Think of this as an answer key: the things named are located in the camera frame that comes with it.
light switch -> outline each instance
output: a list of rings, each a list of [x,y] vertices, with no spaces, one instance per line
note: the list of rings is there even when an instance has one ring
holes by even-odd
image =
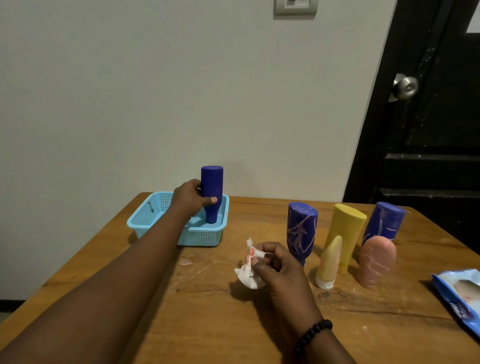
[[[315,15],[318,0],[275,0],[275,15]]]

blue plastic basket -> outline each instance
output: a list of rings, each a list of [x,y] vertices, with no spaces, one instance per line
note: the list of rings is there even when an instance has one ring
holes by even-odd
[[[172,196],[173,192],[155,192],[148,196],[130,216],[127,225],[135,231],[138,238],[141,238],[170,207]],[[206,223],[203,208],[198,214],[192,216],[183,229],[178,245],[217,246],[220,243],[222,231],[227,226],[229,202],[230,198],[224,194],[215,224]]]

silver door knob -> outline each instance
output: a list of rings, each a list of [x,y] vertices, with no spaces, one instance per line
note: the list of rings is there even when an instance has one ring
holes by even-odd
[[[393,81],[392,93],[388,102],[411,99],[419,89],[419,82],[415,77],[407,77],[397,73]]]

person's right arm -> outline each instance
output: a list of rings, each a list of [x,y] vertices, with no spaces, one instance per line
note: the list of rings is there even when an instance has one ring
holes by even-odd
[[[261,243],[255,248],[275,254],[273,259],[252,259],[253,270],[267,284],[277,315],[288,324],[297,342],[323,320],[303,267],[280,243]],[[355,363],[331,330],[316,334],[305,353],[311,363]]]

pale yellow tube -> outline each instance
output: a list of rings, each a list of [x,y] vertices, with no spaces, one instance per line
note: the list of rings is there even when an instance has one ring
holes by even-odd
[[[342,254],[340,256],[340,264],[338,265],[338,271],[340,273],[347,272],[353,248],[357,243],[366,219],[367,215],[353,207],[335,204],[332,224],[330,225],[324,249],[332,243],[337,235],[342,237]]]
[[[315,283],[322,290],[329,290],[335,282],[336,270],[342,253],[342,237],[337,235],[328,247],[323,249],[320,265],[315,275]]]

